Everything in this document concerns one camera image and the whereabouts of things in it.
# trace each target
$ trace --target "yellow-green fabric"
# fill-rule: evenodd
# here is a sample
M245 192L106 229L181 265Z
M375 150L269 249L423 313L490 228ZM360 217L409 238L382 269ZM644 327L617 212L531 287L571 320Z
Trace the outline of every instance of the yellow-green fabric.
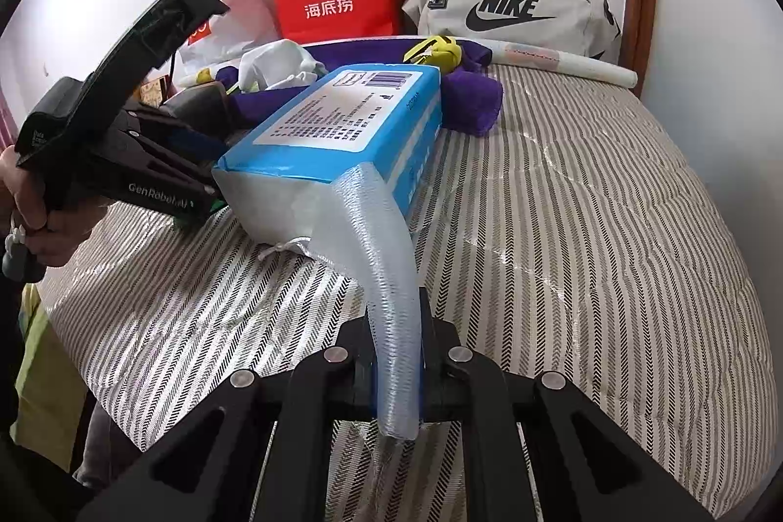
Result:
M65 354L34 285L22 294L24 359L17 376L17 444L45 456L65 471L85 402L87 386Z

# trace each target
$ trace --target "purple towel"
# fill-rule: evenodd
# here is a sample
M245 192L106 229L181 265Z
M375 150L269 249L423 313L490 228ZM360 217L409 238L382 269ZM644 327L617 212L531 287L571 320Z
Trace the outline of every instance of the purple towel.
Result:
M347 40L342 43L311 45L304 49L330 71L360 63L398 63L421 38ZM470 40L458 40L462 47L460 67L441 78L443 126L474 136L485 136L497 120L503 102L503 85L484 75L492 62L492 50ZM304 87L255 93L230 94L232 115L245 128L269 118Z
M231 89L236 83L240 82L240 70L236 67L228 66L218 70L218 73L214 75L214 79L218 83L222 83L223 87L226 87L226 91Z
M492 129L503 103L503 85L482 73L457 68L441 78L443 126L483 137Z
M341 43L309 45L304 49L312 58L320 61L329 71L343 65L359 63L399 63L422 38L346 40ZM462 47L463 67L467 71L479 71L492 62L492 50L471 40L457 40Z

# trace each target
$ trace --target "human hand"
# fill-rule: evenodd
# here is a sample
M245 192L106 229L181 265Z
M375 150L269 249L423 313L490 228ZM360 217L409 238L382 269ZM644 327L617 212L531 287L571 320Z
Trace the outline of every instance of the human hand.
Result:
M17 167L19 155L8 147L0 155L0 225L19 211L26 230L26 246L44 266L59 268L89 238L92 229L106 217L111 199L96 196L74 209L46 214L43 184L37 177Z

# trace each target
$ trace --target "striped mattress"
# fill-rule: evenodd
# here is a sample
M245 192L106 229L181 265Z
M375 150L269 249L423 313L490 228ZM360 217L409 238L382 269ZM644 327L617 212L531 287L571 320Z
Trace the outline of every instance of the striped mattress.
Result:
M776 440L756 293L703 184L628 91L492 66L486 138L442 131L410 212L436 315L503 369L573 380L714 515ZM292 368L363 313L354 281L259 260L228 210L185 233L116 204L42 296L98 401L144 450L232 370ZM466 519L460 429L338 423L329 521Z

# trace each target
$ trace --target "small box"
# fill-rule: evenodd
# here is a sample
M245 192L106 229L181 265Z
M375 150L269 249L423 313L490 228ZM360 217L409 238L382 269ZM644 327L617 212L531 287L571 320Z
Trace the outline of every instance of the small box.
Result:
M320 194L362 162L406 214L440 126L437 68L341 67L245 136L212 175L253 239L288 242L311 236Z
M169 84L167 75L162 75L160 78L150 80L149 83L144 83L138 89L138 101L148 107L161 106L166 102Z

